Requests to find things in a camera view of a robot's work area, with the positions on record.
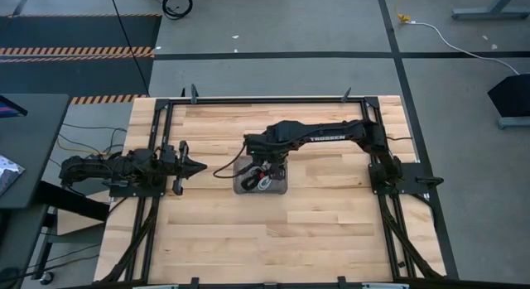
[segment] white cable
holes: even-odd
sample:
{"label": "white cable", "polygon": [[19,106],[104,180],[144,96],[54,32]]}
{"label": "white cable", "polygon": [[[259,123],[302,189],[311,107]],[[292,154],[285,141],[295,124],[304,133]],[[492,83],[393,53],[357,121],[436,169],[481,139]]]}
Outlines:
{"label": "white cable", "polygon": [[478,56],[478,55],[475,55],[473,53],[470,53],[468,51],[465,51],[465,50],[462,50],[461,48],[458,48],[458,47],[455,47],[453,46],[452,44],[450,44],[449,42],[446,41],[446,39],[443,37],[443,35],[440,33],[440,31],[438,30],[438,28],[434,27],[433,25],[431,24],[427,24],[427,23],[422,23],[422,22],[415,22],[415,21],[407,21],[407,22],[404,22],[405,24],[411,24],[411,25],[423,25],[423,26],[427,26],[427,27],[430,27],[432,29],[434,29],[437,33],[438,33],[438,36],[440,36],[441,40],[445,42],[446,45],[448,45],[450,48],[453,48],[457,51],[460,51],[462,53],[466,53],[467,55],[471,55],[473,57],[476,57],[478,59],[481,59],[481,60],[491,60],[491,61],[496,61],[496,62],[499,62],[500,64],[502,65],[505,65],[507,66],[509,69],[511,69],[516,75],[520,75],[519,72],[517,72],[511,65],[507,64],[506,62],[502,61],[502,60],[498,60],[498,59],[495,59],[495,58],[489,58],[489,57],[482,57],[482,56]]}

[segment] orange and black striped tape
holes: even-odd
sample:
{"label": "orange and black striped tape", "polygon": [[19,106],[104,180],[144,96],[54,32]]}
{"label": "orange and black striped tape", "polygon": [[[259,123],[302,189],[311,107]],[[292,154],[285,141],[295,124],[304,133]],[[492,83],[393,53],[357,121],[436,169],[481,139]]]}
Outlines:
{"label": "orange and black striped tape", "polygon": [[[150,46],[134,46],[132,52],[136,55],[152,54]],[[0,48],[2,55],[120,55],[131,53],[129,47],[37,47],[37,48]]]}
{"label": "orange and black striped tape", "polygon": [[[132,54],[121,54],[121,55],[96,55],[96,56],[72,56],[72,57],[38,57],[38,58],[19,58],[19,59],[0,59],[0,63],[11,63],[11,62],[42,62],[42,61],[69,61],[69,60],[106,60],[106,59],[120,59],[120,58],[132,58]],[[135,54],[134,57],[149,57],[154,58],[154,54]]]}
{"label": "orange and black striped tape", "polygon": [[[138,13],[138,14],[119,14],[120,17],[148,17],[148,16],[154,16],[154,17],[162,17],[161,14],[158,13]],[[7,14],[3,15],[2,17],[116,17],[116,14],[72,14],[72,15],[64,15],[64,14],[46,14],[46,15],[12,15]]]}
{"label": "orange and black striped tape", "polygon": [[120,94],[74,97],[70,104],[110,104],[130,103],[136,98],[146,98],[147,94]]}

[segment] floor mat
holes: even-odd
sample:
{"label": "floor mat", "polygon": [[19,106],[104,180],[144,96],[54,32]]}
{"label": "floor mat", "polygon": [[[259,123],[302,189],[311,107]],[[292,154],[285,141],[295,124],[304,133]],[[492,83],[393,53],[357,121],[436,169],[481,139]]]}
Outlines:
{"label": "floor mat", "polygon": [[[131,46],[153,47],[161,17],[122,15]],[[114,15],[0,17],[0,47],[128,46]]]}
{"label": "floor mat", "polygon": [[[147,85],[153,58],[138,57]],[[147,94],[133,58],[0,58],[0,93],[68,94],[71,97]]]}

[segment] wooden table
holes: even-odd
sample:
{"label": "wooden table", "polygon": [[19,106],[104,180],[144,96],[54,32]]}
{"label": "wooden table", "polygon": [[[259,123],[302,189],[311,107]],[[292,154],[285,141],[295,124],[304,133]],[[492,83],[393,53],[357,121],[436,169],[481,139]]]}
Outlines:
{"label": "wooden table", "polygon": [[[378,99],[388,136],[410,137],[400,97]],[[147,146],[154,103],[135,100],[124,151]],[[212,176],[234,158],[245,133],[261,133],[286,119],[310,124],[356,118],[360,106],[353,104],[176,106],[170,144],[186,140],[190,158],[208,169],[185,181],[183,196],[168,189],[161,200],[149,283],[190,283],[192,277],[201,283],[336,282],[338,276],[348,282],[391,281],[369,155],[357,144],[311,143],[291,152],[285,195],[236,195],[232,180]],[[411,140],[389,146],[402,161],[416,160]],[[444,274],[431,211],[409,195],[401,202],[409,238]],[[108,219],[94,279],[104,277],[128,246],[136,205],[137,199],[129,198]],[[143,247],[138,251],[135,277]],[[406,276],[404,268],[401,273]]]}

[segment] concrete floor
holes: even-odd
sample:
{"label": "concrete floor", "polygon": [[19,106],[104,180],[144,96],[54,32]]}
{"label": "concrete floor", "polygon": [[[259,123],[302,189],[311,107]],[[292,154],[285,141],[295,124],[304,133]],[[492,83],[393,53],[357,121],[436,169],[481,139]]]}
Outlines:
{"label": "concrete floor", "polygon": [[[497,51],[527,51],[530,20],[451,20],[451,8],[483,6],[489,1],[402,0],[399,12],[436,25],[449,42],[468,51],[494,51],[492,45]],[[392,17],[395,2],[387,0]],[[12,12],[17,3],[0,0],[0,13]],[[156,0],[117,0],[117,4],[122,13],[160,11]],[[377,0],[194,0],[194,4],[191,14],[180,21],[163,18],[158,54],[233,53],[235,49],[390,51]],[[530,0],[513,0],[512,5],[530,7]],[[114,11],[109,0],[28,0],[22,13]],[[393,21],[401,51],[450,50],[433,30]],[[521,73],[530,72],[530,60],[505,61]],[[404,65],[433,170],[446,180],[439,191],[460,278],[530,283],[526,245],[530,219],[524,204],[530,199],[526,172],[530,130],[498,130],[498,114],[486,94],[511,72],[493,62],[471,59],[404,60]],[[401,94],[392,60],[338,58],[159,60],[153,66],[150,93],[179,95],[191,83],[201,95],[219,96],[342,94],[348,87],[351,94]],[[126,127],[131,107],[72,106],[65,121]],[[61,132],[99,149],[110,138],[105,131],[76,133],[63,128]],[[52,158],[61,161],[69,155],[55,149]],[[57,172],[51,163],[45,180],[57,182]],[[51,257],[82,247],[57,244]],[[97,249],[78,257],[93,255]],[[56,280],[48,287],[88,284],[95,265],[91,260],[57,269]],[[24,282],[27,289],[39,286],[35,281]]]}

